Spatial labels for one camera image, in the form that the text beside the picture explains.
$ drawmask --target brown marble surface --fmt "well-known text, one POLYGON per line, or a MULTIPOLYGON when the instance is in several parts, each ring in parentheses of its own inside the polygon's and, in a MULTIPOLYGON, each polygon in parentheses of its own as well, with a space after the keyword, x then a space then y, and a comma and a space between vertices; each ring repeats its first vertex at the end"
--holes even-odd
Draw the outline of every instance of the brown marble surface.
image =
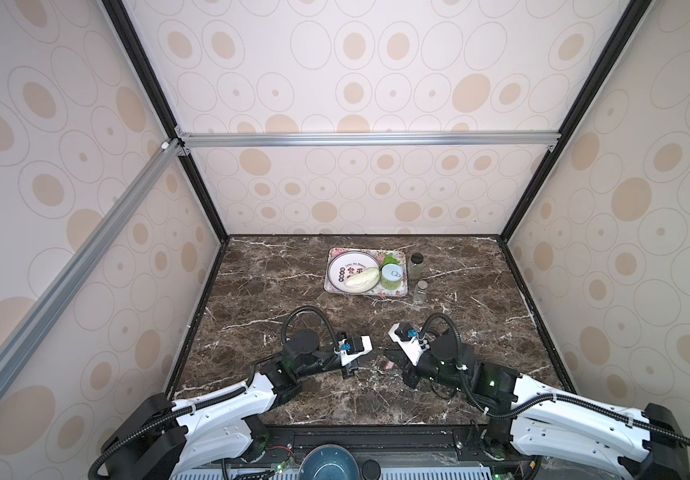
MULTIPOLYGON (((451 315, 463 340, 489 360, 559 386, 532 319, 498 245, 490 239, 449 236, 238 236, 231 240, 204 319, 187 360, 176 398, 197 396, 241 380, 254 360, 280 349, 279 331, 288 312, 311 304, 330 318, 335 331, 369 335, 375 352, 355 377, 340 371, 304 380, 304 390, 286 405, 262 415, 267 425, 462 424, 474 408, 462 395, 437 398, 422 380, 403 385, 400 371, 384 370, 382 348, 394 348, 390 326, 407 320, 419 328, 434 311, 451 315), (383 248, 425 255, 428 301, 327 293, 326 259, 334 246, 383 248)), ((328 338, 317 317, 292 324, 328 338)))

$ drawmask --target glass bottle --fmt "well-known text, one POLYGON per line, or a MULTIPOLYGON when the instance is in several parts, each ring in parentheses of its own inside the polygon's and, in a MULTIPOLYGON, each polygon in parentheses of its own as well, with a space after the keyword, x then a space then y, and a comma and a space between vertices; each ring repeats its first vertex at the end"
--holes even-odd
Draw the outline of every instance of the glass bottle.
POLYGON ((417 286, 414 287, 414 298, 412 301, 414 303, 425 303, 428 300, 428 283, 424 280, 417 282, 417 286))
POLYGON ((424 261, 424 255, 419 252, 412 254, 412 258, 408 261, 408 272, 406 272, 409 280, 416 281, 422 278, 422 268, 425 266, 424 261))

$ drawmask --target black round cap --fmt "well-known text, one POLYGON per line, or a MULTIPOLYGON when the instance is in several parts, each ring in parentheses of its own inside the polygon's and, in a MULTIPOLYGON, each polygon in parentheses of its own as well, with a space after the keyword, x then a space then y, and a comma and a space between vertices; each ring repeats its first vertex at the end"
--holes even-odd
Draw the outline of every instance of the black round cap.
POLYGON ((366 460, 361 466, 363 480, 379 480, 380 475, 382 475, 382 469, 374 460, 366 460))

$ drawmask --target slotted metal panel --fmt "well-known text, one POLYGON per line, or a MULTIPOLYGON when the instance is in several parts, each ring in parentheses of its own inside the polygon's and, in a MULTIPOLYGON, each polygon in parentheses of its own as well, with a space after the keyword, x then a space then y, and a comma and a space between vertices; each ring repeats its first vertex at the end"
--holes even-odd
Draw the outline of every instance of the slotted metal panel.
MULTIPOLYGON (((239 469, 230 472, 230 478, 261 469, 239 469)), ((273 475, 270 480, 297 480, 298 472, 273 475)), ((172 477, 171 480, 222 480, 218 468, 193 468, 172 477)), ((392 467, 383 468, 380 480, 492 480, 489 467, 392 467)))

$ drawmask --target floral tray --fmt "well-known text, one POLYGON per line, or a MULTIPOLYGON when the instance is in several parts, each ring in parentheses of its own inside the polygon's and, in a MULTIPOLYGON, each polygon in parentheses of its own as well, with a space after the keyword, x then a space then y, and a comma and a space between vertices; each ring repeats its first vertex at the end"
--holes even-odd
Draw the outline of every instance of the floral tray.
POLYGON ((341 293, 343 295, 404 296, 408 292, 408 281, 406 279, 406 254, 399 250, 371 250, 368 248, 332 248, 331 250, 329 250, 329 259, 326 262, 326 270, 324 271, 323 276, 325 278, 323 282, 323 288, 329 293, 341 293), (342 255, 345 252, 353 251, 363 252, 364 254, 373 256, 380 266, 382 265, 382 262, 385 260, 385 256, 387 254, 392 254, 393 258, 395 258, 398 261, 400 267, 403 268, 403 278, 401 279, 401 285, 398 287, 398 289, 386 290, 385 287, 382 286, 382 282, 377 283, 377 286, 363 293, 345 293, 335 288, 329 280, 329 265, 331 265, 332 260, 337 258, 339 255, 342 255))

